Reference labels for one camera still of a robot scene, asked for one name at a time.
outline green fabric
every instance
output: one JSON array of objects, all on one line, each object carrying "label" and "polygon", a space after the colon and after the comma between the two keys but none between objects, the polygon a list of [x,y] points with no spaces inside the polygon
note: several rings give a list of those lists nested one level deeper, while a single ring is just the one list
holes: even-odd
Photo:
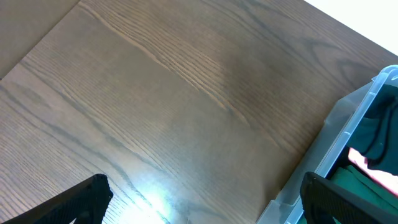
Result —
[{"label": "green fabric", "polygon": [[347,146],[368,158],[368,168],[398,175],[398,88],[383,85]]},{"label": "green fabric", "polygon": [[[398,198],[362,175],[355,167],[338,168],[330,180],[373,205],[398,215]],[[298,223],[307,223],[304,216],[301,217]]]}]

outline wooden table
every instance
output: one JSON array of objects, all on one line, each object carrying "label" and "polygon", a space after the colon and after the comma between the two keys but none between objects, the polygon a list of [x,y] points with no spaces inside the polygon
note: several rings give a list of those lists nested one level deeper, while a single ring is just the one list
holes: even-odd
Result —
[{"label": "wooden table", "polygon": [[79,0],[0,1],[0,79],[62,19]]},{"label": "wooden table", "polygon": [[0,82],[0,221],[105,173],[105,223],[254,223],[396,62],[303,1],[81,0]]}]

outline black object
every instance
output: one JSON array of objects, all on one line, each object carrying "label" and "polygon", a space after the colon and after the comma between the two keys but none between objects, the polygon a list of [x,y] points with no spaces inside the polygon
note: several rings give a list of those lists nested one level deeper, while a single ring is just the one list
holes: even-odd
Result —
[{"label": "black object", "polygon": [[347,142],[368,159],[368,169],[398,175],[398,88],[383,85]]},{"label": "black object", "polygon": [[4,224],[100,224],[112,197],[106,175],[96,174]]},{"label": "black object", "polygon": [[398,223],[398,216],[363,200],[314,172],[307,172],[300,195],[308,224]]}]

